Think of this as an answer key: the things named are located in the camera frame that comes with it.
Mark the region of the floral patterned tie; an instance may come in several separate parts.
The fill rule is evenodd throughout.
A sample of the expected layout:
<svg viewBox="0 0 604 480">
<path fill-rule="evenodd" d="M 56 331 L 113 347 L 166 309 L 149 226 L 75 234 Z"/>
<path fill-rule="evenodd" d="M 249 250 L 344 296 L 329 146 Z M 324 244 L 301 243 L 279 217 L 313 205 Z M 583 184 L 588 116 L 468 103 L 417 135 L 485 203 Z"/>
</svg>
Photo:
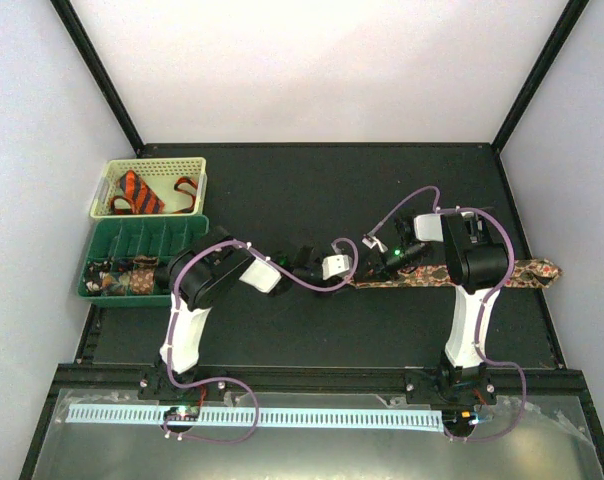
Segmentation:
<svg viewBox="0 0 604 480">
<path fill-rule="evenodd" d="M 506 282 L 507 288 L 545 289 L 563 275 L 563 270 L 548 259 L 516 260 L 514 271 Z M 453 287 L 445 265 L 424 265 L 400 270 L 388 280 L 352 280 L 356 289 Z"/>
</svg>

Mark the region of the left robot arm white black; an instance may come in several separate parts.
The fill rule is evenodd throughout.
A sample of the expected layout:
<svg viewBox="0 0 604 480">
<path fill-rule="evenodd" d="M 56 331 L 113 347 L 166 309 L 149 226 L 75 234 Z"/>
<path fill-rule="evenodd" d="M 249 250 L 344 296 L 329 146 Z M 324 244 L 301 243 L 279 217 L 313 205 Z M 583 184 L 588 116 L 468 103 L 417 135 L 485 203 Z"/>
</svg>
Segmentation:
<svg viewBox="0 0 604 480">
<path fill-rule="evenodd" d="M 333 254 L 317 256 L 312 247 L 289 242 L 279 242 L 276 250 L 258 259 L 232 245 L 233 239 L 226 229 L 216 226 L 181 250 L 156 275 L 157 283 L 171 296 L 169 327 L 160 348 L 162 361 L 170 367 L 162 375 L 161 386 L 175 399 L 195 391 L 197 376 L 191 368 L 199 361 L 207 318 L 236 284 L 273 297 L 293 284 L 283 271 L 314 287 L 328 288 L 340 283 L 342 274 L 350 269 L 349 261 L 336 266 L 331 263 Z"/>
</svg>

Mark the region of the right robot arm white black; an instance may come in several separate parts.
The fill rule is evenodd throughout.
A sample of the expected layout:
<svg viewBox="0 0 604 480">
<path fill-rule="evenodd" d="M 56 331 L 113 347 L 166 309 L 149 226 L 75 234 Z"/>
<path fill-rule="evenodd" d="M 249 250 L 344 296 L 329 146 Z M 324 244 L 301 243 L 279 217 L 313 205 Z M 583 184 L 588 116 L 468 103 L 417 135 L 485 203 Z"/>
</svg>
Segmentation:
<svg viewBox="0 0 604 480">
<path fill-rule="evenodd" d="M 455 286 L 451 333 L 435 374 L 439 396 L 458 403 L 486 382 L 485 342 L 491 310 L 514 268 L 508 239 L 493 240 L 488 213 L 457 209 L 395 220 L 394 249 L 372 247 L 358 268 L 358 282 L 398 282 L 400 270 L 424 258 L 430 245 L 444 246 L 446 273 Z"/>
</svg>

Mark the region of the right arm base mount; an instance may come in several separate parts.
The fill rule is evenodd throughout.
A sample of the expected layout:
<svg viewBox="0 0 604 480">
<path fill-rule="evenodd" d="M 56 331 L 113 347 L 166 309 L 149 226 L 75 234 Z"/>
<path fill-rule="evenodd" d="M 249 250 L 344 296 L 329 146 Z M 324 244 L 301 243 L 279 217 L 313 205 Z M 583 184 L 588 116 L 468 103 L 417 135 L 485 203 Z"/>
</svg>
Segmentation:
<svg viewBox="0 0 604 480">
<path fill-rule="evenodd" d="M 492 380 L 483 367 L 468 369 L 407 369 L 405 393 L 410 404 L 428 404 L 439 409 L 463 409 L 495 405 L 496 394 L 488 390 Z"/>
</svg>

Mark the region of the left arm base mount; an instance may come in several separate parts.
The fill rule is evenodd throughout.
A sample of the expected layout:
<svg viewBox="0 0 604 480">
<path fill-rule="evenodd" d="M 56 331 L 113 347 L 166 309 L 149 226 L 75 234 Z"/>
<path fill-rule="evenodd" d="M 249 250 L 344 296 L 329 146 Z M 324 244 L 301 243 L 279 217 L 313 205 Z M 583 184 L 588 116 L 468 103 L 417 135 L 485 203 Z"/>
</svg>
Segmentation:
<svg viewBox="0 0 604 480">
<path fill-rule="evenodd" d="M 139 382 L 138 398 L 158 401 L 161 404 L 172 402 L 194 404 L 200 400 L 221 400 L 232 384 L 229 380 L 216 378 L 211 383 L 197 387 L 182 388 L 170 381 L 166 367 L 146 369 Z"/>
</svg>

